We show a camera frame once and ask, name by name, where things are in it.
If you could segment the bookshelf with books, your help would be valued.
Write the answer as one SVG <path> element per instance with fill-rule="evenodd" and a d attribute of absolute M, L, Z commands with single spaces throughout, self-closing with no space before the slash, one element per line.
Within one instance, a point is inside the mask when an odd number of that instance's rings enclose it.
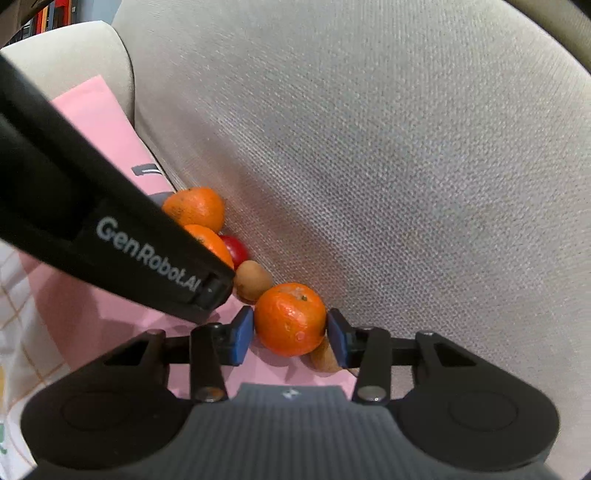
<path fill-rule="evenodd" d="M 1 46 L 77 22 L 76 0 L 1 0 Z"/>

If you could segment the beige sofa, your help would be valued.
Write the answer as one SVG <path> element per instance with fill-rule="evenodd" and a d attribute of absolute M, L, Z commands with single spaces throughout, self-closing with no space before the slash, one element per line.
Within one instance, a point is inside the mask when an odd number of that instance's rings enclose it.
<path fill-rule="evenodd" d="M 590 20 L 571 1 L 124 1 L 7 46 L 47 96 L 101 75 L 177 186 L 276 278 L 431 328 L 556 403 L 590 468 Z"/>

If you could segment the pink checked lemon cloth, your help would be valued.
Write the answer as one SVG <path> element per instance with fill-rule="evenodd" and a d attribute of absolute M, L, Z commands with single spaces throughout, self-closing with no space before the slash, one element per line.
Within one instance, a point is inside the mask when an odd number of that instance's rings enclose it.
<path fill-rule="evenodd" d="M 173 187 L 137 137 L 114 94 L 96 75 L 52 102 L 94 146 L 147 195 Z M 34 189 L 9 172 L 1 154 L 1 223 L 17 206 L 25 220 L 37 214 Z M 71 278 L 13 249 L 1 240 L 1 479 L 21 479 L 34 460 L 20 429 L 27 401 L 38 391 L 150 328 L 187 335 L 193 325 Z M 223 367 L 229 395 L 242 382 L 276 385 L 335 385 L 350 396 L 353 375 L 317 372 L 308 359 L 270 355 L 254 339 L 242 366 Z"/>

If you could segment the orange tangerine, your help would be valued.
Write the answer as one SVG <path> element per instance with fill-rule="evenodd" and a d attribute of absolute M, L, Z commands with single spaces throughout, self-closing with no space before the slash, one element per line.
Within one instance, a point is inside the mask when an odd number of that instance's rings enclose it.
<path fill-rule="evenodd" d="M 202 246 L 221 259 L 230 269 L 235 269 L 232 257 L 224 241 L 211 229 L 197 224 L 185 225 L 184 229 Z"/>
<path fill-rule="evenodd" d="M 325 338 L 327 307 L 313 289 L 300 283 L 271 287 L 256 301 L 254 328 L 259 342 L 281 357 L 314 351 Z"/>
<path fill-rule="evenodd" d="M 211 188 L 193 187 L 180 190 L 169 196 L 161 209 L 181 226 L 195 224 L 218 233 L 224 225 L 224 201 Z"/>

